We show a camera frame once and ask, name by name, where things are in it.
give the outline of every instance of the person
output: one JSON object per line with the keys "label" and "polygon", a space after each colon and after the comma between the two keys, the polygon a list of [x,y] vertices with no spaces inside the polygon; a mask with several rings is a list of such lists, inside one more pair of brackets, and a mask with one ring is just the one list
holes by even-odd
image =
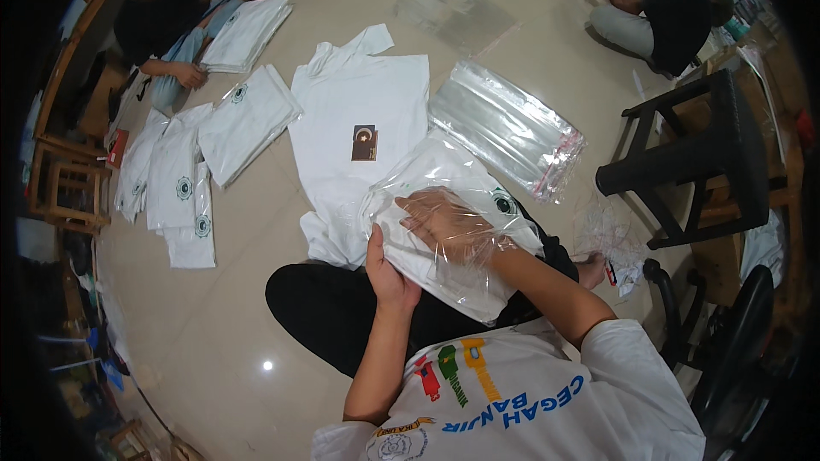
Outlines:
{"label": "person", "polygon": [[182,88],[207,78],[196,63],[208,43],[247,0],[125,0],[114,34],[126,58],[155,78],[152,104],[171,106]]}
{"label": "person", "polygon": [[589,20],[606,41],[678,76],[694,60],[712,26],[723,25],[725,0],[609,0]]}
{"label": "person", "polygon": [[700,426],[641,325],[618,319],[589,290],[603,279],[600,255],[575,266],[538,228],[539,260],[446,189],[395,202],[408,213],[402,226],[451,263],[495,245],[478,258],[518,292],[494,327],[473,323],[384,259],[378,224],[366,274],[278,269],[266,287],[276,319],[354,378],[342,423],[316,431],[312,459],[702,457]]}

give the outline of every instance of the black t-shirt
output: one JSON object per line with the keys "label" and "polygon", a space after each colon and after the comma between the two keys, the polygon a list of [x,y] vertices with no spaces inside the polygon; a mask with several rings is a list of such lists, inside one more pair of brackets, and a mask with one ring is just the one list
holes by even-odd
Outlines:
{"label": "black t-shirt", "polygon": [[114,35],[126,57],[139,66],[151,55],[165,55],[207,11],[202,0],[126,0],[114,20]]}
{"label": "black t-shirt", "polygon": [[660,69],[680,75],[709,36],[709,0],[643,1],[655,42],[652,60]]}

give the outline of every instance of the black pants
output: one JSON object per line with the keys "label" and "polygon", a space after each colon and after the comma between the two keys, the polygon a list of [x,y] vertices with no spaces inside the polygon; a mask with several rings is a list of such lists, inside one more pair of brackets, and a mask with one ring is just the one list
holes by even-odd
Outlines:
{"label": "black pants", "polygon": [[[559,238],[548,236],[540,226],[538,234],[544,244],[543,261],[577,282],[578,270]],[[293,338],[339,372],[354,376],[375,316],[375,294],[364,271],[321,263],[286,265],[268,279],[265,297],[276,320]],[[427,345],[524,323],[540,315],[524,294],[516,292],[495,325],[487,327],[422,292],[410,324],[407,356]]]}

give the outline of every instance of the black plastic chair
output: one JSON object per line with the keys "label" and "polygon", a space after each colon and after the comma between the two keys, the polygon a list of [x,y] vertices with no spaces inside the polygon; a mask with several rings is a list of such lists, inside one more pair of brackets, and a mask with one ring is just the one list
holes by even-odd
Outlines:
{"label": "black plastic chair", "polygon": [[694,301],[686,319],[681,314],[672,293],[671,281],[660,263],[644,262],[644,276],[658,286],[667,318],[667,340],[661,348],[661,357],[674,369],[685,364],[703,371],[692,395],[692,411],[706,435],[718,425],[724,404],[731,399],[733,390],[754,371],[766,346],[772,326],[774,284],[772,272],[764,265],[752,269],[743,283],[735,303],[729,309],[718,309],[709,320],[712,334],[698,345],[689,344],[706,295],[706,282],[692,270],[687,282],[695,285]]}
{"label": "black plastic chair", "polygon": [[[689,135],[672,106],[711,93],[712,116],[702,132]],[[646,141],[658,111],[677,139],[647,149]],[[638,127],[626,158],[598,168],[595,182],[605,196],[635,192],[660,222],[667,238],[647,243],[651,250],[708,241],[766,224],[768,173],[766,146],[753,114],[729,70],[687,84],[629,108],[621,116],[638,118]],[[738,219],[700,228],[700,213],[707,200],[706,180],[726,175],[740,209]],[[694,182],[694,198],[684,230],[655,187],[674,182]]]}

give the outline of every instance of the yellow graphic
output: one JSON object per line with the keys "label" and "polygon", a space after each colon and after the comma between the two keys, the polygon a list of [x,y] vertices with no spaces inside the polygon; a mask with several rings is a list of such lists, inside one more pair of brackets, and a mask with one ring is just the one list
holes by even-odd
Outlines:
{"label": "yellow graphic", "polygon": [[501,394],[498,393],[495,384],[493,384],[492,377],[490,377],[487,372],[487,360],[485,360],[484,355],[481,354],[481,346],[484,345],[484,339],[465,338],[461,343],[464,346],[464,363],[467,367],[476,371],[478,383],[481,384],[481,388],[484,390],[484,394],[487,395],[489,402],[501,400]]}
{"label": "yellow graphic", "polygon": [[431,417],[419,417],[416,419],[414,423],[409,423],[405,426],[387,427],[386,429],[382,429],[381,427],[379,427],[375,430],[373,434],[375,435],[375,437],[379,437],[385,434],[412,431],[413,429],[416,429],[419,425],[422,425],[423,423],[436,423],[436,419]]}

